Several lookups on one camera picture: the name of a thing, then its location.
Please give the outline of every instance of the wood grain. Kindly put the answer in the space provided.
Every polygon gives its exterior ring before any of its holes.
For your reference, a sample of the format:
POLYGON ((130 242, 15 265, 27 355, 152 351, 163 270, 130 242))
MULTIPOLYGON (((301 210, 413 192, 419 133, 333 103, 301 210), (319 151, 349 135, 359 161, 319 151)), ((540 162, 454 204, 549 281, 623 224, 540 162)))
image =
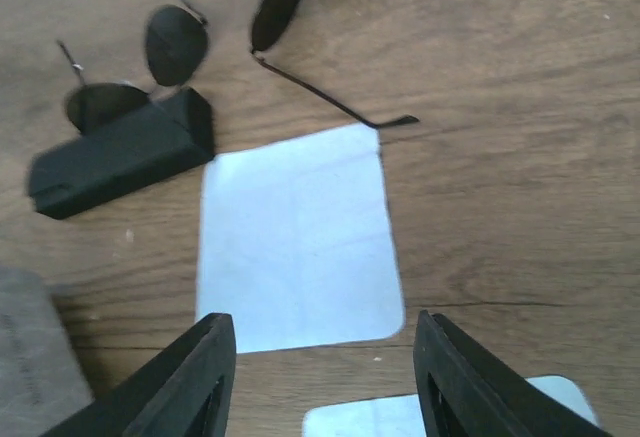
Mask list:
MULTIPOLYGON (((259 0, 194 0, 214 45, 194 87, 221 151, 347 118, 247 53, 259 0)), ((202 169, 65 222, 31 211, 33 154, 71 138, 75 81, 151 79, 143 24, 173 0, 0 0, 0 260, 50 282, 93 388, 193 320, 202 169)), ((417 313, 440 311, 525 376, 563 374, 604 427, 640 417, 640 0, 305 0, 269 58, 382 121, 407 325, 383 342, 239 357, 230 436, 415 390, 417 313)))

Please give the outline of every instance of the table surface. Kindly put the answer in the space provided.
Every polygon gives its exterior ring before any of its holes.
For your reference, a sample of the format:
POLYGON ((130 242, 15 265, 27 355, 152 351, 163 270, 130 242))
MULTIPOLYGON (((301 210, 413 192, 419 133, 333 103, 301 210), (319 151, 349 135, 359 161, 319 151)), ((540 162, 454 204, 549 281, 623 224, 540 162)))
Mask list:
MULTIPOLYGON (((349 123, 256 65, 259 0, 193 0, 212 48, 193 86, 220 151, 349 123)), ((143 27, 175 0, 0 0, 0 259, 42 274, 96 393, 193 322, 202 168, 64 222, 24 195, 72 138, 76 85, 152 80, 143 27)), ((640 0, 305 0, 269 58, 383 121, 407 324, 382 342, 238 357, 230 436, 296 436, 311 408, 415 391, 420 309, 524 376, 562 374, 606 429, 640 425, 640 0)))

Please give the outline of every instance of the dark lens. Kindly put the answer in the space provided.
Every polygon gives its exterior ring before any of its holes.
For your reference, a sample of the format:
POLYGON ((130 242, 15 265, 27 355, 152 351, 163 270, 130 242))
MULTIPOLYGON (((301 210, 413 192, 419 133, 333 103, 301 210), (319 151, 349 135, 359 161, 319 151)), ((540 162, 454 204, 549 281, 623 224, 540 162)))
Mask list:
POLYGON ((172 87, 187 82, 204 60, 208 49, 206 29, 180 7, 161 7, 147 24, 147 64, 153 78, 162 86, 172 87))
POLYGON ((251 26, 251 47, 264 52, 275 44, 296 14, 300 0, 262 0, 251 26))
POLYGON ((149 103, 149 95, 137 87, 115 83, 89 84, 66 99, 67 118, 88 134, 149 103))

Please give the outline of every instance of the round sunglasses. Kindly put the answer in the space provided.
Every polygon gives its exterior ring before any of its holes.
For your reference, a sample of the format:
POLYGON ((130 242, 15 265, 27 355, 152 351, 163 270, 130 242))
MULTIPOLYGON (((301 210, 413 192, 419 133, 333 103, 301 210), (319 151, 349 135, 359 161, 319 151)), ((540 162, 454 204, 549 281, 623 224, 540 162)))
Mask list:
POLYGON ((333 106, 342 110, 347 115, 353 117, 357 121, 365 124, 373 129, 382 129, 386 127, 397 127, 399 125, 407 125, 420 122, 418 118, 412 115, 404 115, 400 118, 376 124, 371 122, 355 110, 347 107, 330 95, 321 91, 317 87, 305 82, 304 80, 293 76, 292 74, 268 63, 264 57, 259 56, 259 52, 266 52, 273 47, 282 37, 296 15, 298 5, 302 0, 262 0, 258 10, 253 18, 251 25, 251 55, 253 59, 265 69, 279 75, 290 82, 293 82, 321 99, 329 102, 333 106))
MULTIPOLYGON (((195 73, 209 49, 205 16, 188 0, 180 0, 190 11, 175 5, 158 8, 149 18, 144 47, 147 66, 158 86, 182 87, 195 73)), ((69 121, 88 134, 151 102, 155 91, 146 92, 129 82, 87 83, 84 68, 57 41, 69 61, 79 86, 64 101, 69 121)))

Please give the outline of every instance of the white card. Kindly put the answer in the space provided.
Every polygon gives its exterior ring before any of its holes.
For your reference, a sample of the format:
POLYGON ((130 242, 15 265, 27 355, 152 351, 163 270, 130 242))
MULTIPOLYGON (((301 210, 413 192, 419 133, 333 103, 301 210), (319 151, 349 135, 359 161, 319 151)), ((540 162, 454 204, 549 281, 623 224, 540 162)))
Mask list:
POLYGON ((196 317, 238 353, 384 339, 404 325, 378 133, 349 125, 207 165, 196 317))
MULTIPOLYGON (((580 388, 551 375, 527 381, 582 418, 598 425, 580 388)), ((303 437, 426 437, 418 395, 361 400, 313 409, 304 417, 303 437)))

